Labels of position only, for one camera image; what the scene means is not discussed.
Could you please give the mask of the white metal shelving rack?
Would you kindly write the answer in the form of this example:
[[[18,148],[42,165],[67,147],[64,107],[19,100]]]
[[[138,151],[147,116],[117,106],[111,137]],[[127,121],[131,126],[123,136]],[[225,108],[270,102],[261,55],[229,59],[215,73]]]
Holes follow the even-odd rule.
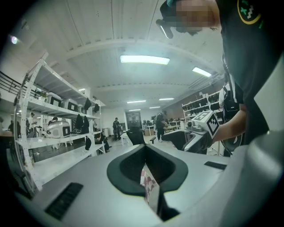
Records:
[[[94,135],[100,134],[102,128],[94,130],[94,122],[101,122],[101,109],[94,112],[95,100],[89,91],[83,93],[63,79],[47,63],[45,53],[40,60],[26,73],[20,92],[14,100],[14,139],[15,152],[21,171],[24,173],[24,184],[31,193],[40,191],[44,184],[70,169],[88,157],[104,153],[104,144],[95,144]],[[89,98],[92,105],[86,114],[71,111],[39,101],[39,92],[55,93],[63,100],[73,99],[78,104],[85,105]],[[35,137],[28,138],[28,117],[34,113],[37,122],[34,127]],[[89,121],[89,133],[74,132],[77,115]],[[70,124],[71,134],[66,138],[49,138],[46,135],[49,121],[57,117],[58,121]],[[89,151],[85,150],[85,137],[91,140]]]

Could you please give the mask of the person's black shirt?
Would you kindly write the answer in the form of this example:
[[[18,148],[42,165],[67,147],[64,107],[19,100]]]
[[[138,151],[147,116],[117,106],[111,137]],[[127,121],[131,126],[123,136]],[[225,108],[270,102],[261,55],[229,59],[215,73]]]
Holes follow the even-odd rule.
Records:
[[[254,97],[283,51],[276,32],[284,23],[281,0],[217,0],[226,65],[237,103],[247,108],[244,144],[268,131]]]

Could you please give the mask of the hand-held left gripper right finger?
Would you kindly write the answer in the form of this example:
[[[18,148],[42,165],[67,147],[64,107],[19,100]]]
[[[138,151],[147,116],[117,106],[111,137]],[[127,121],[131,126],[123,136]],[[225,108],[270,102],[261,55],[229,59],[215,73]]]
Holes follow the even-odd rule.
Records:
[[[146,145],[145,161],[159,185],[157,214],[166,221],[205,196],[225,170],[229,158]]]

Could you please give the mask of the black office chair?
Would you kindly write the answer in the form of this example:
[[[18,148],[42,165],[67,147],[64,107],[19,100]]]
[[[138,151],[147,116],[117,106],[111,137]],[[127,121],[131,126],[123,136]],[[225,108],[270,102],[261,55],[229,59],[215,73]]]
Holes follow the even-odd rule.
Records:
[[[143,131],[137,126],[132,126],[126,134],[133,145],[145,145]]]

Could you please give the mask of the white rounded carrier case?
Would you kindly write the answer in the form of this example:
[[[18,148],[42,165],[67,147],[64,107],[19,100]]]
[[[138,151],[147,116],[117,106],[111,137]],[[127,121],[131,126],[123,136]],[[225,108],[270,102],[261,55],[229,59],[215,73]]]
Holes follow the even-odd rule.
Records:
[[[70,124],[67,121],[54,121],[47,126],[46,135],[49,138],[66,138],[70,134]]]

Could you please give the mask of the black metal railing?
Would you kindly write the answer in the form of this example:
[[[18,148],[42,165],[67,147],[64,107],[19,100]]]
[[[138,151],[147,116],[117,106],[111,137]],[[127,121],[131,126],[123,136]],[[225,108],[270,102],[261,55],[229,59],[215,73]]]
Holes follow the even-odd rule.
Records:
[[[0,71],[0,89],[12,95],[17,95],[20,92],[21,84]]]

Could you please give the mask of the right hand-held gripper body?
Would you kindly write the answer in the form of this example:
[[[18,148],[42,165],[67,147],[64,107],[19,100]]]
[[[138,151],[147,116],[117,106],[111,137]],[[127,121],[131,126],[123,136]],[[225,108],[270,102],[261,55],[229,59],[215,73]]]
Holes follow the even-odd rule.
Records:
[[[193,152],[206,154],[207,148],[213,144],[213,138],[219,130],[220,124],[215,113],[210,111],[203,111],[188,122],[186,129],[190,132],[202,135],[201,151]]]

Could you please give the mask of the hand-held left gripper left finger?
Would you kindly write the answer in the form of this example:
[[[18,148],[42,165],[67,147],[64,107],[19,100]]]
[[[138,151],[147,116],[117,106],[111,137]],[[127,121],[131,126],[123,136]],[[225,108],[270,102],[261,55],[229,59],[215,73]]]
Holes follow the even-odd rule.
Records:
[[[51,181],[33,202],[46,210],[71,183],[82,189],[62,217],[63,222],[157,222],[140,184],[144,145],[87,158]]]

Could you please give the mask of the black display board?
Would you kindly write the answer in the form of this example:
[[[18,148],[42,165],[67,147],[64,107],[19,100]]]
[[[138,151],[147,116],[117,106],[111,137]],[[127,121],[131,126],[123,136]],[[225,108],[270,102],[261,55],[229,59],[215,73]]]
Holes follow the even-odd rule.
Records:
[[[126,111],[126,125],[127,130],[130,130],[131,127],[136,126],[139,129],[142,129],[142,121],[140,111]]]

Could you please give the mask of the white shelf with dark items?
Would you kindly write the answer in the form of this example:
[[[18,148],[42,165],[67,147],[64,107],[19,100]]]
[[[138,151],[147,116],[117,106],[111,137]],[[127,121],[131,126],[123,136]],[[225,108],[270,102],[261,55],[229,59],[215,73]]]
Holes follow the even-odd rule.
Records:
[[[203,97],[187,104],[182,104],[185,123],[192,120],[203,111],[212,110],[219,122],[222,122],[223,113],[219,106],[219,91],[212,94],[203,94]]]

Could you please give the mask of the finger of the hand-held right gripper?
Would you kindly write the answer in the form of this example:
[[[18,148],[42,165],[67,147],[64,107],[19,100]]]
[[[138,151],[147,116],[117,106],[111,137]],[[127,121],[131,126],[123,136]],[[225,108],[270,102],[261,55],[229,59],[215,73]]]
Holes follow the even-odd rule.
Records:
[[[183,146],[185,152],[200,152],[202,135],[196,133],[186,133],[186,143]]]
[[[186,144],[191,139],[191,132],[187,130],[176,130],[162,135],[163,141],[170,141],[176,149],[184,151]]]

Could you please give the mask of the person's right forearm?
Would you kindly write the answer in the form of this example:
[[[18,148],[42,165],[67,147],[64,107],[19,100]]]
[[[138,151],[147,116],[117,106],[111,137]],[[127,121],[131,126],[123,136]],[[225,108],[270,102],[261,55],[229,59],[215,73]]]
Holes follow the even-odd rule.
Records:
[[[230,121],[219,127],[219,130],[213,138],[213,143],[237,137],[245,132],[247,108],[244,104],[240,104],[239,108],[239,111]]]

